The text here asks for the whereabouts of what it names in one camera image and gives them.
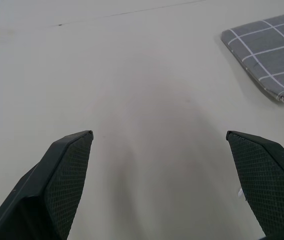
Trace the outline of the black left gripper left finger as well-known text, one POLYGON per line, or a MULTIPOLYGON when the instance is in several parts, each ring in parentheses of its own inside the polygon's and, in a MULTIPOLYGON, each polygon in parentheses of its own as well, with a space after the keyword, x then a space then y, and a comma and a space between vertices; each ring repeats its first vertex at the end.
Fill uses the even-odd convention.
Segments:
POLYGON ((0 240, 67 240, 83 194, 93 131, 53 142, 0 206, 0 240))

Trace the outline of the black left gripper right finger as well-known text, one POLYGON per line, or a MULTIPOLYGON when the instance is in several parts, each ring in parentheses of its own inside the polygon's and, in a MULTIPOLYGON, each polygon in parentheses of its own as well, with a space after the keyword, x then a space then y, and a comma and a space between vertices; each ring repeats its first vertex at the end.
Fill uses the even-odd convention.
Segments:
POLYGON ((265 237, 284 240, 284 148, 274 141, 229 130, 241 189, 265 237))

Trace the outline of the grey checked folded cloth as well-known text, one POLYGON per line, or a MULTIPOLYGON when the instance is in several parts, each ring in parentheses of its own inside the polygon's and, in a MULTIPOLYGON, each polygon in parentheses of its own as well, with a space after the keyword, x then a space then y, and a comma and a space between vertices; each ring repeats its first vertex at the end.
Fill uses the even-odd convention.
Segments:
POLYGON ((227 29, 220 39, 260 89, 284 103, 284 14, 227 29))

